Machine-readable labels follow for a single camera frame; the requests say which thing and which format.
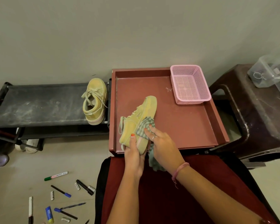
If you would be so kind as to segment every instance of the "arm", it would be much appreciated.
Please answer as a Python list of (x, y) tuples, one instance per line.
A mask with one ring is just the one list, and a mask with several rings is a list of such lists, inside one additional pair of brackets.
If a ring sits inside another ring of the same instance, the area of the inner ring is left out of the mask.
[[(168, 136), (152, 126), (145, 134), (152, 140), (154, 138), (154, 157), (171, 175), (185, 161), (175, 143)], [(186, 166), (178, 172), (176, 179), (203, 207), (209, 217), (216, 224), (259, 224), (260, 216), (228, 196), (205, 177)]]
[(139, 155), (136, 137), (131, 135), (130, 146), (124, 151), (125, 169), (107, 224), (139, 223), (139, 180), (143, 173), (145, 154)]

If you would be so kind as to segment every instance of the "brown tray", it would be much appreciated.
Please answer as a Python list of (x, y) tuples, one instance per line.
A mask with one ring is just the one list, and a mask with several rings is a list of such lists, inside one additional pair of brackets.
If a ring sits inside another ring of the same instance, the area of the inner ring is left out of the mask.
[(170, 68), (115, 69), (112, 71), (109, 150), (123, 153), (118, 127), (144, 98), (153, 95), (158, 106), (156, 127), (168, 133), (179, 149), (211, 148), (229, 142), (216, 106), (211, 99), (199, 105), (177, 105)]

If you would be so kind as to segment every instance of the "pink bracelet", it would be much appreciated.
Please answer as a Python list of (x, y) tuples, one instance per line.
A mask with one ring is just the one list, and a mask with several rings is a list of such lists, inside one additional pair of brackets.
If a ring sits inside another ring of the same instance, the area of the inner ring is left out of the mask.
[(182, 165), (180, 165), (177, 169), (176, 169), (176, 171), (175, 171), (175, 173), (172, 175), (172, 181), (176, 184), (176, 177), (177, 177), (177, 174), (178, 174), (178, 172), (181, 170), (181, 169), (183, 169), (185, 166), (187, 166), (187, 165), (189, 165), (190, 166), (190, 164), (189, 163), (187, 163), (187, 162), (185, 162), (185, 163), (183, 163)]

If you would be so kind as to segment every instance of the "hand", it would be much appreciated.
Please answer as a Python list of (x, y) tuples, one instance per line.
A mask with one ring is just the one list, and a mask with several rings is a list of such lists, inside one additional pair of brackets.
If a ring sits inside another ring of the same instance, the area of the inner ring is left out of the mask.
[(130, 148), (126, 147), (124, 151), (125, 169), (124, 173), (136, 177), (140, 180), (144, 169), (144, 159), (146, 151), (140, 155), (136, 146), (136, 137), (131, 134)]
[(153, 155), (159, 164), (164, 167), (171, 175), (174, 174), (176, 169), (184, 163), (184, 159), (176, 147), (174, 141), (169, 137), (167, 133), (163, 133), (160, 130), (149, 125), (148, 131), (144, 129), (147, 137), (154, 143)]

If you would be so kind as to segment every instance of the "dark brown plastic stool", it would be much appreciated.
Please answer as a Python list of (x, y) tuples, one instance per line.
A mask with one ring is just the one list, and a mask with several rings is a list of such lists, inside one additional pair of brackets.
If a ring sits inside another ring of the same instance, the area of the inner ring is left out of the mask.
[(275, 85), (257, 88), (247, 75), (252, 64), (239, 64), (210, 86), (214, 94), (222, 89), (224, 96), (212, 95), (215, 104), (229, 101), (242, 137), (216, 152), (234, 152), (240, 159), (265, 155), (269, 161), (280, 154), (280, 92)]

